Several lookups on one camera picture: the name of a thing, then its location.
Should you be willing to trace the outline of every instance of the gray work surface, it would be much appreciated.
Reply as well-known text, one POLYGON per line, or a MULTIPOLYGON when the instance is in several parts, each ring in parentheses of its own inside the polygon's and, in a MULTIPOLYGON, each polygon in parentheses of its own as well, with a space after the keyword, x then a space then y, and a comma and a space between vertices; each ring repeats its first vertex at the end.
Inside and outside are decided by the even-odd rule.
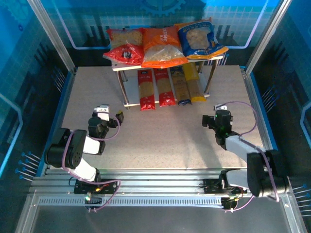
MULTIPOLYGON (((210 66, 203 72, 209 74, 210 66)), ((136 70, 126 71, 129 79, 136 70)), ((144 168, 227 168, 246 167, 235 154, 217 145, 214 131, 202 127, 202 115, 214 115, 213 106, 227 101, 245 101, 248 94, 239 66, 219 66, 214 74, 210 97, 206 102, 188 106, 159 107, 140 111, 139 106, 126 110, 115 72, 111 67, 79 67, 63 127, 87 130, 88 120, 96 106, 110 104, 111 114, 124 111, 119 135, 106 142, 103 155, 83 155, 92 166, 101 169, 144 168)), ((229 104, 234 116, 233 130, 243 133, 255 122, 252 110, 244 105, 229 104)), ((113 135, 111 129, 108 137, 113 135)), ((258 130, 245 136, 262 146, 258 130)))
POLYGON ((204 207, 40 206, 33 233, 289 233, 281 203, 254 199, 234 213, 204 207))

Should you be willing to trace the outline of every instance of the blue pasta bag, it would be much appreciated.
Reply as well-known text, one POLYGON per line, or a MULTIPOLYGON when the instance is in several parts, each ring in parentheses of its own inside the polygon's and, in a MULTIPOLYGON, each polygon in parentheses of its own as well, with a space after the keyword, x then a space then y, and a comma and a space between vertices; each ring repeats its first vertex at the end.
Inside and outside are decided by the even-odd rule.
POLYGON ((175 25, 184 55, 188 59, 208 60, 228 51, 218 43, 211 18, 175 25))

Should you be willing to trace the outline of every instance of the gear logo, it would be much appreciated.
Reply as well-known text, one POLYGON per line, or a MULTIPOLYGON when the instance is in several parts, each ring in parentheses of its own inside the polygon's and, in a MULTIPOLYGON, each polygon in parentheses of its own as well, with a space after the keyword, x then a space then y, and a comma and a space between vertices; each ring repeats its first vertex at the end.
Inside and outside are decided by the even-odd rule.
POLYGON ((27 0, 0 0, 0 6, 7 8, 18 23, 25 21, 29 14, 27 0))
POLYGON ((139 0, 140 9, 145 10, 153 16, 168 16, 181 9, 185 0, 139 0))

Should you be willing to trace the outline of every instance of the spaghetti package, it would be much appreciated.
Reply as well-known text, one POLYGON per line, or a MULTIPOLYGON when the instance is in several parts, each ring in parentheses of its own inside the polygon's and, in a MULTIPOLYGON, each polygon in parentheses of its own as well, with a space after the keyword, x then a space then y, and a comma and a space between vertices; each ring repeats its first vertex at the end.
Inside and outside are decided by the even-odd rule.
POLYGON ((142 67, 169 68, 187 63, 181 52, 177 28, 145 28, 143 33, 144 59, 142 67))
POLYGON ((178 105, 191 104, 183 68, 181 66, 171 67, 170 70, 178 105))
POLYGON ((137 72, 140 110, 156 109, 151 70, 144 69, 137 72))
POLYGON ((111 50, 104 53, 104 57, 111 61, 141 65, 144 51, 142 47, 143 29, 113 30, 108 29, 111 50))
POLYGON ((154 74, 156 86, 159 92, 160 107, 175 105, 175 98, 167 69, 154 68, 154 74))
POLYGON ((218 43, 211 18, 193 23, 176 24, 184 55, 188 59, 208 60, 228 51, 218 43))
POLYGON ((187 82, 191 102, 206 101, 200 88, 200 77, 195 62, 183 64, 183 71, 187 82))

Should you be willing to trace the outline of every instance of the speckled tabletop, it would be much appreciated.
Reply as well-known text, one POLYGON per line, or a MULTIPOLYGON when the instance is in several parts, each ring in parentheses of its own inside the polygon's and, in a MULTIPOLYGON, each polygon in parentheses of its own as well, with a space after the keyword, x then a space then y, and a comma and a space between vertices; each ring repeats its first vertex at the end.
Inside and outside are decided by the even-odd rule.
MULTIPOLYGON (((209 74, 210 67, 203 71, 209 74)), ((126 71, 127 77, 137 78, 136 70, 126 71)), ((239 66, 220 66, 214 74, 210 97, 206 102, 188 106, 159 107, 140 111, 139 106, 126 110, 116 74, 111 67, 79 67, 63 127, 87 130, 94 107, 110 104, 110 112, 124 111, 124 123, 119 135, 106 142, 104 153, 84 154, 92 166, 101 169, 130 168, 233 168, 246 167, 235 154, 217 145, 214 131, 202 127, 202 115, 213 115, 213 106, 227 101, 249 98, 239 66)), ((250 108, 229 104, 234 116, 233 130, 243 133, 255 123, 250 108)), ((114 134, 111 129, 107 136, 114 134)), ((245 136, 262 146, 258 130, 245 136)))

